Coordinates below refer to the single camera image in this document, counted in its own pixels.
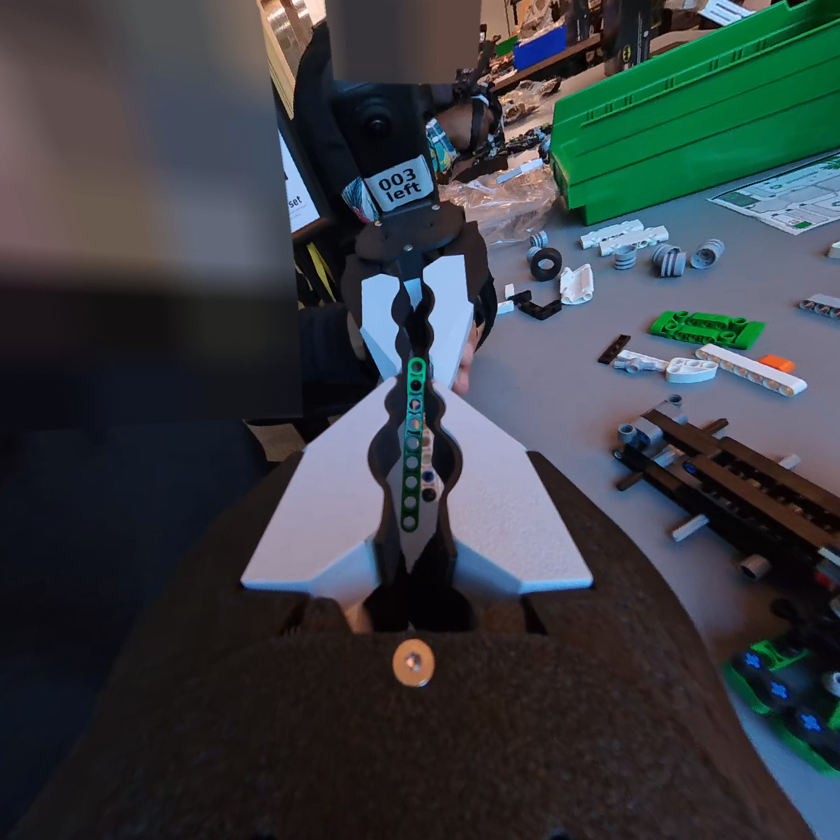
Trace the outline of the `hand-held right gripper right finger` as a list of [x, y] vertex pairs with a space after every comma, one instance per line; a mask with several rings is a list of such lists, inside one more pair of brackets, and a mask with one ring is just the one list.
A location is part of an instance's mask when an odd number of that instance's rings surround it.
[[525, 447], [438, 383], [461, 470], [447, 494], [453, 584], [468, 597], [586, 589], [593, 574]]

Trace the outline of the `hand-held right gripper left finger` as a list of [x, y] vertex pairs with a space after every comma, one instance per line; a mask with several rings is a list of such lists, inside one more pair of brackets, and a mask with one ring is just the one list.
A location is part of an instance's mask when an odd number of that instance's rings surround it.
[[332, 600], [355, 631], [408, 629], [407, 573], [390, 477], [403, 455], [403, 377], [392, 377], [301, 454], [240, 582]]

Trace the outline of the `green lego beam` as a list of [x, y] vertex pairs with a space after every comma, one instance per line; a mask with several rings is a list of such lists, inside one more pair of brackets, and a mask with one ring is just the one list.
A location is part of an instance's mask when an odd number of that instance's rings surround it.
[[400, 526], [405, 533], [416, 531], [418, 525], [422, 489], [426, 373], [427, 365], [423, 357], [414, 356], [409, 359], [406, 365], [406, 415], [400, 506]]

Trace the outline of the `person's left forearm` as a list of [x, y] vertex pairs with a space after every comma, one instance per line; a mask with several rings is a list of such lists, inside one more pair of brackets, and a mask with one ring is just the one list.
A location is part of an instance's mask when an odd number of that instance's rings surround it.
[[298, 327], [305, 419], [345, 413], [382, 383], [361, 331], [343, 303], [300, 309]]

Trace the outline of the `black L-shaped lego beam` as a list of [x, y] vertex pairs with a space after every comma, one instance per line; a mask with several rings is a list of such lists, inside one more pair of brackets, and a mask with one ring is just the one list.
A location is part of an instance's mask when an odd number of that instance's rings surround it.
[[532, 300], [531, 290], [524, 290], [513, 294], [509, 297], [509, 302], [512, 302], [514, 307], [520, 312], [538, 321], [548, 320], [553, 315], [559, 313], [564, 305], [563, 301], [559, 298], [550, 303], [540, 305]]

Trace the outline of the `white curved lego panel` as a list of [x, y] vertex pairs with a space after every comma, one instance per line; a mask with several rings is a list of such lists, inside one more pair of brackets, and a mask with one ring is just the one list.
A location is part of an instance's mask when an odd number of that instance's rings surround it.
[[594, 275], [590, 264], [578, 269], [565, 267], [559, 277], [560, 299], [564, 307], [591, 301], [594, 295]]

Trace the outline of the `white lego connector beam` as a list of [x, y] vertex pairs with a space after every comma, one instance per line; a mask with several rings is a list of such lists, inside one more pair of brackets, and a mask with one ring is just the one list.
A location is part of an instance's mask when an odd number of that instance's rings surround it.
[[608, 239], [642, 230], [644, 230], [644, 225], [639, 219], [626, 220], [619, 224], [602, 227], [583, 234], [580, 238], [581, 247], [583, 249], [590, 249], [599, 246], [600, 243]]
[[617, 249], [632, 247], [643, 249], [651, 245], [664, 243], [669, 239], [669, 231], [665, 226], [646, 227], [639, 230], [627, 231], [615, 237], [603, 240], [598, 249], [602, 257], [615, 253]]

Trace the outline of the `partly built lego truck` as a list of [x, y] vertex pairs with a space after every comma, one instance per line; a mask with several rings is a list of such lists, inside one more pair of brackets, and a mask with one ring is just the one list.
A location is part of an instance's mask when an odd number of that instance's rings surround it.
[[613, 456], [690, 515], [672, 532], [681, 541], [710, 529], [741, 552], [750, 581], [789, 585], [800, 601], [776, 598], [781, 633], [731, 656], [723, 674], [780, 738], [818, 772], [839, 773], [838, 497], [798, 476], [797, 459], [771, 460], [722, 432], [720, 418], [688, 422], [670, 395], [617, 429]]

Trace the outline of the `clear plastic bags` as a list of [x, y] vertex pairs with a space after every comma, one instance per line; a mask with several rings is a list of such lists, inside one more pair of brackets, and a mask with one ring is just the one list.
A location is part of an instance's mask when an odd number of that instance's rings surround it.
[[466, 221], [477, 224], [487, 245], [519, 242], [538, 233], [559, 199], [559, 188], [546, 164], [497, 185], [500, 174], [452, 181], [438, 188], [442, 200], [462, 207]]

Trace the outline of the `blue storage bin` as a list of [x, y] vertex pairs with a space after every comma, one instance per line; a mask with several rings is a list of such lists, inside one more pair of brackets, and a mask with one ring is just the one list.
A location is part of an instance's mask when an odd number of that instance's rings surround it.
[[566, 49], [567, 40], [567, 26], [563, 22], [542, 29], [531, 37], [519, 38], [512, 51], [513, 66], [517, 71], [524, 71], [552, 58]]

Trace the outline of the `person's black clothed body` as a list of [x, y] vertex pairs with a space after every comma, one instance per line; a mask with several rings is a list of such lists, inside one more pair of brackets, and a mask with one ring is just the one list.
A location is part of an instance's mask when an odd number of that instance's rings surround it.
[[300, 456], [236, 421], [3, 443], [2, 837], [275, 838], [305, 600], [239, 577]]

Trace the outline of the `dark bat logo box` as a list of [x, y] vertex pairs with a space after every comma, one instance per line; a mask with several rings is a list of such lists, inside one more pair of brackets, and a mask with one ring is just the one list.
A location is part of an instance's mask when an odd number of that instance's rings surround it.
[[658, 34], [662, 1], [602, 1], [600, 47], [606, 77], [636, 67], [649, 56]]

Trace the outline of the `green storage bin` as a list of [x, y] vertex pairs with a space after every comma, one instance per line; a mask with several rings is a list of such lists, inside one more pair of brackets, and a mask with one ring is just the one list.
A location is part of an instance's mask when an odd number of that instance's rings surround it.
[[839, 145], [839, 2], [780, 2], [558, 100], [550, 147], [588, 224]]

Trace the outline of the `green white sticker sheet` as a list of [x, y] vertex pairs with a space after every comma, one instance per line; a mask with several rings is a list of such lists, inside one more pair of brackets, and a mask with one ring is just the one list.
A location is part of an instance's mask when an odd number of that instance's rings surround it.
[[791, 235], [839, 219], [839, 153], [734, 187], [710, 203]]

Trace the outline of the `green lego frame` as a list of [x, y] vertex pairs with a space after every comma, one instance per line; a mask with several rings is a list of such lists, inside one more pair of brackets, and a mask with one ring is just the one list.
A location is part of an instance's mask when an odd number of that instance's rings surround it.
[[653, 335], [683, 343], [716, 344], [731, 350], [749, 350], [765, 328], [761, 321], [718, 313], [664, 311], [650, 326]]

